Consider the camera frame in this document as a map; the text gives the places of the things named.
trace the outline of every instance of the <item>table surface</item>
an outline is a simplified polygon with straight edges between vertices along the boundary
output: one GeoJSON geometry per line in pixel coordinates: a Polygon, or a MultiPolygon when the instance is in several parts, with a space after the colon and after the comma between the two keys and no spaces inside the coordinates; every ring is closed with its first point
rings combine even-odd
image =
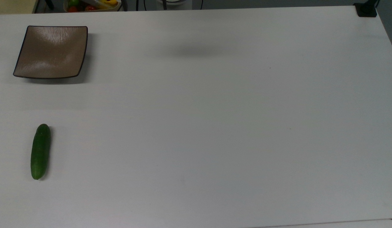
{"type": "Polygon", "coordinates": [[[392,46],[353,6],[0,16],[0,227],[392,218],[392,46]],[[80,75],[12,76],[29,25],[80,75]],[[35,129],[53,133],[33,180],[35,129]]]}

